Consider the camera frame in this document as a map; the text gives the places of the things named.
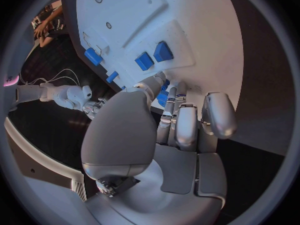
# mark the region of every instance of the person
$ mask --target person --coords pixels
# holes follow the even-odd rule
[[[68,31],[62,6],[54,9],[51,15],[42,21],[42,23],[34,30],[34,36],[39,38],[39,45],[41,48],[63,34],[68,34]]]

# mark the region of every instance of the person's arm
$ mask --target person's arm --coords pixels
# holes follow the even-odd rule
[[[34,30],[34,36],[41,36],[46,26],[58,15],[63,13],[63,6],[58,7],[46,20]]]
[[[42,47],[45,47],[47,44],[49,44],[54,38],[53,37],[46,37],[44,35],[40,36],[39,37],[39,46],[42,48]]]

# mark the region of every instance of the pink light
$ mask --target pink light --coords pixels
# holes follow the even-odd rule
[[[19,75],[13,80],[5,81],[4,82],[4,87],[12,86],[12,85],[16,84],[18,81],[19,81]]]

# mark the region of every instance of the person's hand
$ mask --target person's hand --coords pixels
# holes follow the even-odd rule
[[[34,36],[37,38],[41,37],[44,34],[44,29],[46,28],[47,23],[43,22],[41,25],[39,25],[35,30],[34,30]]]

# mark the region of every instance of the cable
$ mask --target cable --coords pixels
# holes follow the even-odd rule
[[[61,77],[59,77],[59,78],[56,78],[59,74],[61,74],[63,71],[66,71],[66,70],[71,71],[71,72],[75,75],[75,77],[76,77],[78,83],[77,83],[74,79],[72,79],[71,77],[68,77],[68,76],[61,76]],[[23,78],[22,78],[21,73],[20,73],[20,81],[21,81],[22,83],[28,84],[28,85],[33,85],[33,84],[35,84],[38,80],[43,80],[45,83],[48,83],[48,82],[53,82],[53,81],[56,81],[56,80],[62,79],[62,78],[71,79],[77,86],[80,86],[80,82],[79,82],[79,79],[78,79],[76,73],[75,73],[73,70],[69,69],[69,68],[65,68],[65,69],[61,70],[58,74],[56,74],[56,75],[55,75],[52,79],[50,79],[50,80],[46,80],[45,78],[40,77],[40,78],[37,78],[37,79],[35,79],[35,80],[31,81],[31,82],[25,82],[25,81],[23,80]]]

